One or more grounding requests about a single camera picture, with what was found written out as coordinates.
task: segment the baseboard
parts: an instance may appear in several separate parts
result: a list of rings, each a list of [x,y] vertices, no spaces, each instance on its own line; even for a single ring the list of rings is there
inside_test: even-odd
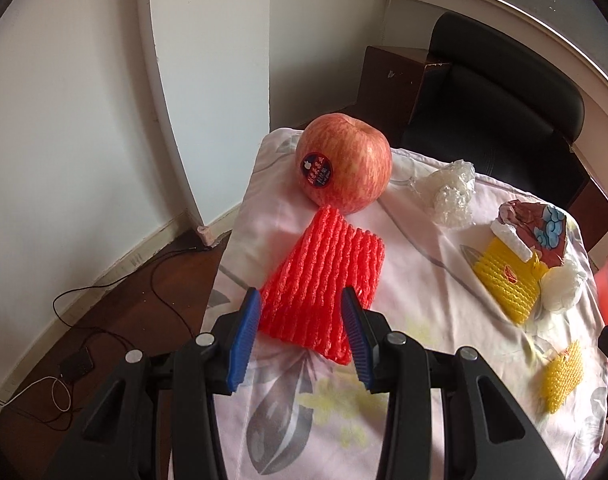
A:
[[[111,283],[129,272],[133,272],[153,257],[158,251],[161,251],[169,243],[175,240],[180,234],[191,229],[191,227],[194,227],[194,224],[189,218],[188,213],[181,213],[121,257],[121,259],[113,264],[111,268],[94,283],[94,285]],[[60,316],[62,316],[66,322],[75,324],[84,316],[84,314],[91,310],[95,303],[101,300],[111,288],[113,287],[81,292],[73,303],[60,312]],[[46,355],[46,352],[55,345],[67,330],[68,327],[58,319],[53,320],[37,338],[35,343],[26,351],[11,373],[2,381],[0,384],[0,399],[9,399],[13,395],[14,391],[17,390],[17,387],[27,377],[30,371],[35,368],[35,365],[37,365],[37,363]]]
[[[204,245],[213,246],[217,244],[223,235],[233,229],[233,224],[238,217],[240,206],[241,204],[233,206],[209,225],[199,225],[195,223],[195,220],[191,219],[194,226],[193,228],[202,239]]]

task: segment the chair seat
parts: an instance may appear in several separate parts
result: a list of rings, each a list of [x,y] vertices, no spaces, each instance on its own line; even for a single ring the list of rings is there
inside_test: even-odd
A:
[[[505,146],[484,124],[443,110],[427,110],[414,118],[402,136],[402,147],[443,162],[460,158],[472,162],[475,170],[518,189],[538,194],[530,174],[532,160]]]

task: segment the tablecloth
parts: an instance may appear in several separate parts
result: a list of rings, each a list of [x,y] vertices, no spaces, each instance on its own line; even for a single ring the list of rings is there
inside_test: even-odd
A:
[[[266,136],[239,209],[209,298],[203,330],[238,309],[248,286],[260,288],[286,257],[316,211],[294,179],[299,131]],[[604,326],[590,264],[577,223],[568,217],[568,250],[590,276],[577,306],[564,314],[541,311],[515,326],[482,286],[464,254],[483,251],[492,239],[498,206],[531,194],[478,174],[472,225],[435,225],[414,196],[414,178],[444,164],[392,150],[386,191],[363,211],[347,216],[379,235],[385,261],[373,310],[385,314],[425,348],[453,353],[478,349],[515,396],[569,480],[596,460],[606,420],[607,362],[597,349]],[[573,340],[582,345],[584,379],[563,407],[547,415],[538,395],[549,359]],[[223,455],[231,480],[373,479],[380,457],[386,395],[371,395],[352,365],[258,334],[244,383],[231,397],[216,396]],[[432,478],[443,476],[441,401],[432,393]]]

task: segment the apple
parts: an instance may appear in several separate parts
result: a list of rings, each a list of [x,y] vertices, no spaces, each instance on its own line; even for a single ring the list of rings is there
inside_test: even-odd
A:
[[[300,137],[295,161],[304,193],[319,206],[337,207],[344,215],[377,200],[393,164],[382,132],[344,114],[312,121]]]

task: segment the wooden floor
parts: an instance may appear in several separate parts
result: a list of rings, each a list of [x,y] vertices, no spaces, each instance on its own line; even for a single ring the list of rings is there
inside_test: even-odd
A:
[[[187,232],[164,251],[200,245],[199,238],[193,232]],[[226,242],[222,242],[212,251],[175,256],[156,270],[156,292],[182,314],[195,333],[199,332],[202,325],[204,310],[225,246]],[[154,264],[144,267],[113,289],[79,321],[78,326],[100,326],[111,330],[125,336],[151,356],[177,349],[189,338],[188,331],[151,291],[149,278],[153,267]],[[69,330],[33,369],[20,388],[44,376],[58,376],[59,362],[77,351],[87,335],[87,330]],[[86,346],[90,350],[95,369],[75,384],[73,409],[83,407],[117,361],[124,358],[124,348],[106,334],[95,335]],[[58,399],[66,405],[63,392]],[[14,405],[42,420],[51,419],[59,413],[50,398],[50,381],[35,385],[19,397]],[[68,413],[63,415],[52,426],[66,428],[69,416]],[[162,433],[161,465],[164,467],[164,464],[168,464],[170,452],[168,428]],[[64,436],[65,431],[52,430],[9,409],[2,410],[0,415],[0,447],[25,480],[41,478]]]

